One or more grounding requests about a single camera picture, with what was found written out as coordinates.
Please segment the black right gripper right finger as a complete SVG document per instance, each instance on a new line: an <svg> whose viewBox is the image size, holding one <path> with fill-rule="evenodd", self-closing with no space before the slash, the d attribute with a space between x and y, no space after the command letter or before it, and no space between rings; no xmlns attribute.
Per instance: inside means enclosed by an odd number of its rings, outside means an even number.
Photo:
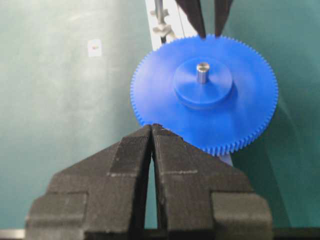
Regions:
<svg viewBox="0 0 320 240"><path fill-rule="evenodd" d="M158 220L170 240L270 240L268 202L239 169L153 124Z"/></svg>

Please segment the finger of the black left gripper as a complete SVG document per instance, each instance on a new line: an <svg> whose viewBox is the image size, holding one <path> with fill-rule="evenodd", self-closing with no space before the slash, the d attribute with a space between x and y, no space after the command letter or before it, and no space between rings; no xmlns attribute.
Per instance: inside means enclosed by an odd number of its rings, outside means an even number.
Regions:
<svg viewBox="0 0 320 240"><path fill-rule="evenodd" d="M215 0L214 1L214 34L221 36L225 24L228 20L233 0Z"/></svg>
<svg viewBox="0 0 320 240"><path fill-rule="evenodd" d="M176 0L178 6L186 14L191 26L201 39L206 38L206 29L200 0Z"/></svg>

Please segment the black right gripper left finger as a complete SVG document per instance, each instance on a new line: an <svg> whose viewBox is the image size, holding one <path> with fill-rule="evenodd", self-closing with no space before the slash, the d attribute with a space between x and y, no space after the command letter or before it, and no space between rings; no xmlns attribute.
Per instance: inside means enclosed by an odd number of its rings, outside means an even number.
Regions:
<svg viewBox="0 0 320 240"><path fill-rule="evenodd" d="M144 231L151 126L54 174L25 221L28 240L138 240Z"/></svg>

